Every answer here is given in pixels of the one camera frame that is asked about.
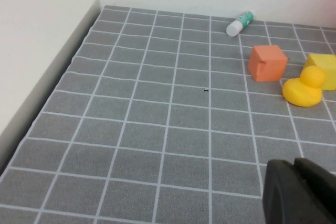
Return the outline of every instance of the white grid line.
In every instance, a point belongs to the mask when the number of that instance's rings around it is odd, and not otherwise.
[[[321,28],[322,35],[323,35],[323,37],[324,37],[324,40],[326,41],[328,47],[330,48],[331,53],[334,54],[334,51],[332,50],[332,48],[331,48],[331,46],[330,46],[330,44],[329,44],[329,42],[328,42],[328,40],[327,40],[327,38],[326,38],[326,35],[324,34],[324,31],[323,31],[322,27],[320,27],[320,28]],[[334,121],[334,119],[332,118],[331,111],[330,111],[330,109],[329,109],[328,104],[326,103],[326,101],[325,101],[325,99],[324,99],[324,96],[322,96],[322,101],[323,101],[323,103],[324,103],[324,106],[325,106],[326,109],[327,109],[327,112],[328,112],[329,117],[330,117],[330,119],[331,119],[331,123],[332,123],[332,125],[334,126],[334,129],[335,129],[335,131],[336,131],[336,124],[335,124],[335,121]]]
[[[124,27],[125,27],[125,25],[126,25],[126,21],[127,21],[128,17],[129,17],[129,15],[130,15],[130,12],[128,12],[128,14],[127,14],[127,17],[126,17],[125,23],[124,23],[124,25],[123,25],[123,27],[122,27],[122,30],[124,29]],[[114,49],[115,49],[115,47],[113,47],[113,49],[111,50],[111,53],[110,53],[110,56],[109,56],[109,60],[110,60],[111,57],[112,57],[112,54],[113,54],[113,52],[114,52]],[[62,157],[62,159],[61,159],[61,162],[60,162],[60,164],[59,164],[59,166],[58,166],[58,168],[57,168],[56,175],[54,176],[54,178],[53,178],[53,180],[52,180],[52,182],[51,182],[51,184],[50,184],[50,186],[49,186],[49,189],[48,189],[48,191],[47,191],[47,194],[45,195],[45,198],[44,198],[44,200],[43,200],[43,203],[42,203],[42,205],[41,205],[41,207],[40,207],[40,211],[38,212],[38,215],[36,216],[36,219],[35,219],[35,221],[34,221],[34,224],[37,224],[37,223],[39,222],[39,219],[40,219],[40,217],[41,217],[42,211],[44,210],[44,207],[45,207],[45,205],[46,205],[46,203],[47,203],[47,201],[48,201],[48,198],[49,198],[49,196],[50,196],[50,194],[51,194],[51,191],[52,191],[52,189],[53,189],[53,187],[54,187],[54,185],[55,185],[55,183],[56,183],[56,180],[57,180],[57,177],[58,177],[58,173],[60,172],[60,170],[61,170],[61,168],[62,168],[62,166],[63,166],[63,163],[64,163],[64,161],[65,161],[65,158],[67,157],[67,155],[68,155],[68,153],[69,153],[69,151],[70,151],[72,142],[74,142],[75,137],[76,137],[76,135],[77,135],[77,133],[78,133],[78,131],[79,131],[79,128],[80,128],[81,125],[82,125],[82,122],[83,122],[83,120],[84,120],[84,116],[86,115],[86,113],[87,113],[88,110],[89,110],[90,104],[91,104],[91,102],[92,102],[92,100],[93,100],[93,95],[94,95],[95,92],[97,91],[97,88],[98,88],[98,86],[99,86],[100,80],[101,80],[102,75],[103,75],[103,73],[105,72],[107,66],[108,66],[108,63],[106,62],[105,66],[104,66],[104,68],[103,68],[103,71],[102,71],[102,73],[100,74],[100,77],[99,77],[99,79],[98,79],[98,81],[97,81],[97,83],[96,83],[95,89],[93,90],[93,92],[92,92],[92,94],[91,94],[91,96],[90,96],[90,100],[89,100],[89,102],[88,102],[88,104],[87,104],[87,106],[86,106],[86,108],[85,108],[85,110],[84,110],[83,116],[82,116],[82,118],[80,119],[80,121],[79,121],[79,123],[78,123],[78,125],[77,125],[77,128],[76,128],[76,130],[75,130],[75,132],[74,132],[74,134],[73,134],[73,136],[72,136],[72,138],[71,138],[71,141],[69,142],[69,145],[68,145],[66,151],[65,151],[64,154],[63,154],[63,157]]]
[[[156,21],[156,18],[157,18],[157,13],[158,13],[158,11],[156,11],[156,15],[155,15],[155,18],[154,18],[154,22],[153,22],[153,26],[152,26],[152,29],[151,29],[151,33],[150,33],[149,38],[148,38],[148,41],[147,41],[146,49],[145,49],[144,55],[143,55],[143,57],[142,57],[142,61],[141,61],[140,68],[139,68],[139,70],[138,70],[137,79],[136,79],[135,84],[134,84],[134,87],[133,87],[133,91],[132,91],[131,99],[130,99],[130,101],[129,101],[129,104],[128,104],[128,107],[127,107],[127,111],[126,111],[126,115],[125,115],[124,121],[123,121],[123,123],[122,123],[121,132],[120,132],[119,139],[118,139],[118,142],[117,142],[117,145],[116,145],[116,149],[114,150],[114,153],[113,153],[112,161],[111,161],[110,168],[109,168],[109,171],[108,171],[108,176],[107,176],[108,178],[110,178],[110,177],[111,177],[111,174],[112,174],[112,170],[113,170],[114,162],[115,162],[115,160],[116,160],[117,153],[118,153],[118,149],[119,149],[119,146],[120,146],[120,143],[121,143],[121,140],[122,140],[122,136],[123,136],[124,129],[125,129],[125,126],[126,126],[126,121],[127,121],[127,119],[128,119],[128,116],[129,116],[129,113],[130,113],[130,110],[131,110],[132,101],[133,101],[133,98],[134,98],[134,95],[135,95],[135,90],[136,90],[137,85],[138,85],[138,80],[139,80],[139,78],[140,78],[140,73],[141,73],[141,70],[142,70],[142,66],[143,66],[143,63],[144,63],[145,58],[146,58],[146,54],[147,54],[147,50],[148,50],[149,43],[150,43],[150,40],[151,40],[151,36],[152,36],[152,34],[153,34],[154,24],[155,24],[155,21]],[[104,202],[105,195],[106,195],[106,191],[107,191],[108,184],[109,184],[109,181],[108,181],[108,179],[107,179],[106,182],[105,182],[105,185],[104,185],[103,192],[102,192],[101,197],[100,197],[100,201],[99,201],[98,208],[97,208],[97,212],[96,212],[96,217],[95,217],[95,219],[94,219],[93,224],[97,224],[98,217],[99,217],[99,215],[100,215],[100,210],[101,210],[101,207],[102,207],[102,204],[103,204],[103,202]]]
[[[268,42],[270,45],[272,45],[272,41],[269,37],[269,32],[268,32],[268,28],[267,28],[267,24],[265,22],[265,28],[266,28],[266,34],[267,34],[267,37],[268,37]],[[299,139],[299,135],[298,135],[298,132],[296,130],[296,126],[295,126],[295,123],[294,123],[294,119],[293,119],[293,116],[292,116],[292,111],[290,109],[290,106],[289,106],[289,103],[287,100],[285,100],[285,103],[286,103],[286,107],[287,107],[287,110],[288,110],[288,114],[289,114],[289,118],[290,118],[290,122],[292,124],[292,127],[293,127],[293,131],[294,131],[294,135],[295,135],[295,139],[297,141],[297,144],[298,144],[298,147],[299,147],[299,152],[300,152],[300,156],[301,157],[304,157],[303,155],[303,151],[302,151],[302,146],[300,144],[300,139]]]
[[[239,45],[241,45],[242,40],[240,38],[240,34],[238,34],[238,39],[239,39]],[[253,148],[254,148],[254,154],[255,154],[255,159],[257,163],[257,171],[258,171],[258,177],[259,177],[259,185],[260,185],[260,195],[263,195],[264,192],[264,186],[263,186],[263,181],[262,181],[262,176],[261,176],[261,170],[259,166],[259,157],[258,157],[258,149],[257,149],[257,142],[256,142],[256,137],[254,134],[254,126],[253,126],[253,120],[252,120],[252,112],[251,112],[251,105],[250,105],[250,98],[248,94],[248,88],[247,88],[247,80],[246,80],[246,73],[245,73],[245,64],[244,64],[244,56],[243,56],[243,48],[240,47],[240,56],[241,56],[241,65],[243,67],[243,73],[244,73],[244,84],[245,84],[245,91],[246,91],[246,99],[247,99],[247,108],[248,108],[248,114],[249,114],[249,120],[250,120],[250,128],[251,128],[251,135],[252,135],[252,140],[253,140]]]
[[[209,224],[212,224],[212,125],[211,125],[211,16],[210,16],[210,22],[209,22],[209,97],[208,97],[208,102],[209,102],[209,115],[208,115],[208,129],[209,129],[209,134],[208,134],[208,152],[209,152]]]
[[[175,59],[175,69],[174,69],[172,88],[171,88],[171,94],[170,94],[170,99],[169,99],[169,107],[168,107],[168,114],[167,114],[167,119],[166,119],[166,126],[165,126],[165,131],[164,131],[164,139],[163,139],[162,154],[161,154],[161,160],[160,160],[159,177],[158,177],[158,181],[157,181],[158,185],[156,187],[156,193],[155,193],[155,202],[154,202],[152,223],[155,223],[155,221],[156,221],[157,208],[159,206],[159,195],[160,195],[160,185],[161,185],[162,172],[163,172],[164,154],[165,154],[165,149],[166,149],[166,144],[167,144],[167,136],[168,136],[170,115],[171,115],[171,111],[172,111],[174,84],[175,84],[175,79],[176,79],[177,64],[178,64],[178,60],[179,60],[178,58],[179,58],[179,54],[180,54],[183,24],[184,24],[184,14],[182,16],[180,40],[178,41],[179,44],[177,46],[177,55],[176,55],[176,59]]]

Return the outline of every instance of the gray tile square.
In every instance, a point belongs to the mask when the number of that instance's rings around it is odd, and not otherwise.
[[[282,87],[279,81],[256,82],[252,76],[247,76],[246,81],[248,92],[282,95]]]
[[[211,21],[211,31],[215,31],[218,33],[223,33],[226,34],[226,27],[230,24],[231,22],[220,22],[220,21]]]
[[[111,177],[156,183],[160,161],[159,153],[118,150]]]
[[[126,24],[122,31],[122,34],[149,36],[151,34],[151,30],[152,30],[151,26]]]
[[[214,158],[255,162],[253,139],[250,136],[212,133],[212,153]]]
[[[228,45],[211,45],[211,56],[241,59],[240,47]]]
[[[209,16],[198,15],[198,14],[185,14],[184,17],[186,17],[186,18],[210,19]]]
[[[178,43],[177,40],[151,38],[148,50],[177,52]]]
[[[183,20],[183,29],[209,31],[209,20],[185,18]]]
[[[293,27],[292,24],[289,23],[281,23],[281,22],[266,22],[267,26],[289,26],[289,27]]]
[[[292,104],[289,104],[289,106],[293,116],[300,116],[303,118],[330,119],[327,109],[325,108],[326,106],[324,106],[323,102],[320,102],[319,104],[309,108],[298,107]]]
[[[301,143],[305,158],[316,162],[328,171],[336,171],[336,146]]]
[[[167,114],[167,104],[133,101],[128,120],[165,125]]]
[[[208,31],[183,30],[182,40],[209,43]]]
[[[249,94],[252,112],[289,115],[286,101],[283,97],[266,94]]]
[[[41,114],[29,136],[70,141],[79,120],[62,115]]]
[[[262,183],[265,184],[266,177],[266,166],[260,166],[261,178],[263,179]]]
[[[140,8],[132,8],[131,12],[156,14],[155,10],[140,9]]]
[[[111,60],[141,63],[144,55],[143,50],[116,47],[112,54]]]
[[[209,160],[207,158],[165,155],[161,183],[208,189]]]
[[[109,62],[103,75],[108,77],[135,80],[138,76],[139,69],[140,65]]]
[[[298,65],[286,65],[282,78],[298,78],[301,74],[303,66]]]
[[[304,57],[302,52],[293,52],[293,51],[285,51],[284,54],[288,58],[288,63],[302,64],[306,63],[306,58]]]
[[[214,194],[212,196],[213,224],[265,223],[261,199]]]
[[[44,108],[44,111],[69,115],[83,115],[89,100],[89,95],[54,92]]]
[[[208,115],[208,109],[173,105],[169,125],[208,129]]]
[[[299,42],[294,39],[271,38],[272,45],[278,45],[282,50],[301,51]]]
[[[321,30],[296,28],[296,33],[301,40],[324,42],[324,36]]]
[[[288,138],[295,140],[290,118],[273,115],[252,115],[256,135]]]
[[[123,120],[129,101],[114,98],[94,97],[87,116]]]
[[[208,87],[209,86],[209,73],[197,70],[177,69],[176,84]]]
[[[203,88],[175,86],[173,103],[205,106],[209,105],[209,93]]]
[[[204,131],[169,128],[166,152],[208,156],[208,133]]]
[[[211,87],[245,91],[244,77],[229,73],[211,73]]]
[[[165,12],[163,10],[160,10],[160,11],[158,11],[158,15],[182,17],[183,13]]]
[[[195,42],[182,41],[180,53],[191,55],[209,55],[209,45]]]
[[[241,60],[211,58],[211,71],[243,74]]]
[[[316,54],[331,54],[331,50],[327,43],[301,41],[301,45],[305,52],[314,52]]]
[[[267,30],[270,37],[296,39],[293,27],[269,26]]]
[[[336,102],[326,102],[326,104],[330,110],[332,118],[336,120]]]
[[[89,73],[100,75],[106,62],[100,60],[89,60],[80,57],[74,57],[68,68],[68,71],[77,73]]]
[[[45,209],[95,215],[105,180],[59,175]]]
[[[172,91],[171,85],[138,82],[134,98],[147,101],[169,102]]]
[[[57,214],[47,214],[42,213],[38,224],[92,224],[93,219],[75,217],[75,216],[65,216]]]
[[[0,216],[2,224],[32,224],[35,221],[37,212],[0,208]]]
[[[156,17],[156,26],[164,26],[164,27],[173,27],[173,28],[181,28],[182,18],[179,17],[167,17],[167,16],[158,16]]]
[[[96,90],[98,95],[131,98],[135,81],[101,78]]]
[[[253,47],[255,45],[269,45],[267,37],[241,35],[240,40],[242,46],[245,47]]]
[[[179,55],[178,68],[209,70],[209,58],[193,55]]]
[[[251,134],[248,113],[211,110],[211,129],[215,131]]]
[[[100,14],[99,20],[122,22],[124,23],[127,18],[127,12],[116,12],[109,9],[104,9]]]
[[[75,137],[75,141],[116,146],[121,127],[121,122],[84,119]]]
[[[329,43],[336,43],[336,31],[324,31],[324,35]]]
[[[259,36],[267,36],[267,32],[265,26],[247,26],[241,32],[241,35],[259,35]]]
[[[176,54],[168,52],[152,52],[147,51],[145,57],[145,64],[155,66],[175,67]]]
[[[92,94],[98,79],[99,78],[96,76],[84,76],[76,73],[65,73],[56,86],[56,89]]]
[[[180,30],[173,28],[154,27],[152,37],[179,40]]]
[[[82,44],[78,56],[91,59],[107,60],[111,54],[112,47],[103,45]]]
[[[61,172],[107,177],[114,148],[73,144]]]
[[[208,193],[162,187],[156,222],[208,223],[208,205]]]
[[[216,17],[216,16],[212,16],[211,20],[217,20],[217,21],[224,21],[224,22],[232,22],[235,19],[234,18],[227,18],[227,17]]]
[[[212,189],[259,196],[257,166],[212,160]]]
[[[148,37],[121,35],[117,46],[145,50],[147,42]]]
[[[300,140],[336,144],[335,129],[331,122],[294,118],[294,123]]]
[[[249,60],[250,56],[251,56],[252,48],[250,48],[250,47],[242,47],[242,49],[243,49],[243,59],[244,60]]]
[[[68,144],[26,139],[12,166],[56,171]]]
[[[224,90],[211,91],[211,107],[247,111],[246,93]]]
[[[143,66],[141,69],[139,80],[172,83],[173,76],[174,69],[172,68]]]
[[[162,151],[164,127],[127,123],[120,146]]]
[[[109,34],[109,33],[102,33],[99,31],[91,31],[85,42],[87,43],[95,43],[101,45],[108,45],[113,46],[118,39],[118,34]]]
[[[143,13],[130,13],[127,23],[129,24],[141,24],[141,25],[153,25],[154,15],[148,15]]]
[[[323,91],[323,97],[330,101],[336,101],[336,92],[324,90]]]
[[[120,33],[123,27],[122,23],[97,21],[92,27],[92,31],[107,31],[108,33]]]
[[[267,164],[271,159],[283,159],[290,163],[301,157],[298,143],[291,141],[256,138],[259,162]]]
[[[225,33],[211,33],[211,43],[239,46],[239,38],[230,37]]]
[[[100,215],[150,222],[155,193],[155,186],[110,181]]]
[[[53,177],[52,174],[9,170],[0,184],[0,203],[40,208]]]

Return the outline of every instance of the duck body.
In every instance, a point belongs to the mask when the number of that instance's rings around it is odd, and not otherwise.
[[[322,99],[321,86],[325,81],[325,73],[316,66],[305,68],[299,78],[289,79],[282,88],[285,99],[300,107],[311,107]]]

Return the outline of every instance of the glue stick cap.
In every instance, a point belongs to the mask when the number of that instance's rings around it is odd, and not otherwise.
[[[235,20],[230,25],[226,27],[226,33],[228,36],[235,37],[243,29],[241,22]]]

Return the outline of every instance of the teal label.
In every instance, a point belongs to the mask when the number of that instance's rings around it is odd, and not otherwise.
[[[253,20],[254,16],[252,12],[246,12],[243,16],[240,16],[236,20],[241,22],[243,29]]]

